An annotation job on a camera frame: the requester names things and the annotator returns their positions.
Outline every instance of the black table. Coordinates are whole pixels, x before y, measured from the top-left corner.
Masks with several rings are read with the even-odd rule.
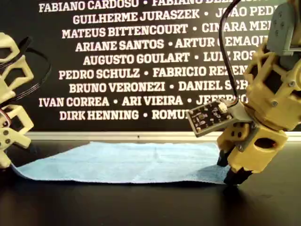
[[[38,156],[10,151],[21,165],[86,142],[34,142]],[[0,226],[301,225],[300,143],[238,189],[205,183],[99,185],[34,182],[0,173]]]

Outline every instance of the white strip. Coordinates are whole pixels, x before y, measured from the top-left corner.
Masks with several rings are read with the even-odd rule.
[[[221,132],[196,138],[193,132],[28,132],[32,140],[91,140],[144,142],[216,141]],[[301,141],[301,132],[287,132],[288,141]]]

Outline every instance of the screw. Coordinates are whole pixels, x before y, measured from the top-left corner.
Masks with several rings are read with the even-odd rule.
[[[296,84],[295,81],[291,81],[291,82],[288,83],[288,86],[289,86],[289,87],[294,87],[295,84]]]
[[[272,101],[272,106],[273,107],[276,107],[278,105],[278,102],[277,101]]]

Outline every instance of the blue towel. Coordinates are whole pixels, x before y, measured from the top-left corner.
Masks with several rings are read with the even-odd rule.
[[[39,181],[96,183],[223,184],[229,167],[219,167],[216,144],[109,144],[92,142],[14,171]]]

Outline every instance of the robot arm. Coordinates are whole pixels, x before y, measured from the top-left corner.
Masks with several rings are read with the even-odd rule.
[[[25,134],[33,128],[33,122],[22,106],[13,105],[17,101],[35,90],[37,90],[47,79],[51,72],[51,64],[48,58],[29,48],[30,38],[25,38],[16,45],[15,41],[8,35],[0,33],[0,51],[6,52],[3,59],[0,59],[0,169],[10,166],[11,161],[5,150],[12,144],[23,149],[30,149],[31,140]],[[33,79],[33,74],[25,60],[25,52],[32,52],[49,63],[48,72],[37,83],[28,90],[16,95],[14,90]],[[19,70],[23,76],[9,82],[8,78],[13,70]]]
[[[243,183],[262,172],[301,122],[300,1],[279,5],[263,42],[245,71],[248,103],[218,100],[187,112],[197,137],[225,129],[218,137],[219,166],[230,166],[224,182]]]

